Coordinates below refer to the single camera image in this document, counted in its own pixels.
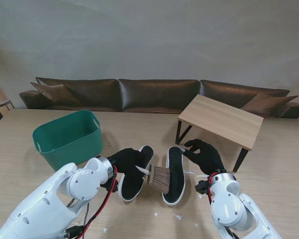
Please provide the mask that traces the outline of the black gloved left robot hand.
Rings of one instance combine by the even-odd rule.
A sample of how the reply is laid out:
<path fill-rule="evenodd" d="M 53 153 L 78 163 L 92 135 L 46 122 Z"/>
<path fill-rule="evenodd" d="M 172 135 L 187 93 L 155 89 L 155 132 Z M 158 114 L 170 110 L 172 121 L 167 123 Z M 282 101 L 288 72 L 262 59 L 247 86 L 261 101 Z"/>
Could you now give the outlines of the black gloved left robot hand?
<path fill-rule="evenodd" d="M 134 179 L 142 179 L 145 174 L 139 171 L 137 166 L 140 167 L 145 158 L 145 155 L 138 150 L 125 148 L 109 156 L 108 160 L 116 167 L 117 172 Z"/>

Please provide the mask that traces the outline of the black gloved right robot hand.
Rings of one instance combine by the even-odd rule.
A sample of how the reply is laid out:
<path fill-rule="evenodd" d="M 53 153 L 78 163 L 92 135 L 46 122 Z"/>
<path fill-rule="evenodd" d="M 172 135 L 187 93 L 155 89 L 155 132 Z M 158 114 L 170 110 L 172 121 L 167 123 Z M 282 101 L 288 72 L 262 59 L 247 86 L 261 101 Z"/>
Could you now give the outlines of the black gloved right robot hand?
<path fill-rule="evenodd" d="M 189 140 L 184 144 L 183 155 L 191 162 L 197 164 L 206 175 L 211 175 L 218 170 L 225 170 L 221 157 L 211 144 L 200 139 Z"/>

